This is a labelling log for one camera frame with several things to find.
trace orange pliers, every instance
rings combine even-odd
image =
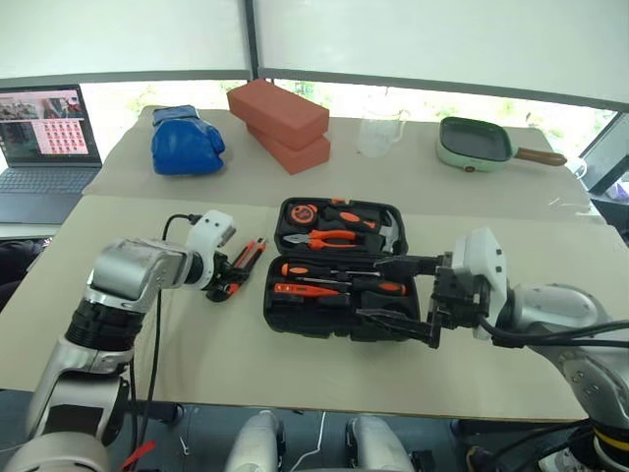
[[[308,234],[289,234],[288,236],[284,236],[284,241],[288,241],[293,244],[306,243],[309,248],[314,250],[323,248],[346,249],[356,247],[356,244],[326,243],[325,240],[327,239],[345,239],[347,241],[356,241],[358,239],[358,234],[354,231],[345,231],[340,229],[332,231],[318,231],[315,229]]]

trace tool kit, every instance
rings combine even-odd
[[[377,261],[406,255],[404,224],[395,206],[338,199],[291,198],[275,230],[281,254],[271,262],[264,317],[280,332],[311,337],[350,336],[357,341],[404,340],[356,315],[392,310],[420,318],[415,280],[383,277]]]

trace laptop screen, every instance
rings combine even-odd
[[[0,88],[0,148],[14,166],[100,163],[79,86]]]

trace red brick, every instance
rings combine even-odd
[[[251,125],[247,125],[247,129],[291,175],[315,167],[330,158],[330,141],[323,136],[300,150],[294,150]]]
[[[327,131],[329,110],[258,79],[227,93],[231,112],[282,145],[301,149]]]

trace white cable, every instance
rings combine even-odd
[[[325,425],[325,412],[323,412],[323,414],[321,415],[321,426],[319,427],[319,430],[318,430],[318,441],[316,442],[316,449],[311,450],[310,452],[306,452],[299,459],[297,459],[297,462],[295,462],[295,465],[291,468],[290,472],[295,472],[297,467],[299,467],[299,464],[301,464],[302,460],[304,460],[306,457],[320,453],[321,440],[323,439],[323,426],[324,425]]]
[[[7,447],[6,449],[0,449],[0,454],[2,454],[4,452],[10,452],[10,451],[15,450],[15,449],[19,449],[24,444],[26,444],[26,443],[23,442],[22,444],[17,444],[17,445],[12,445],[11,447]]]

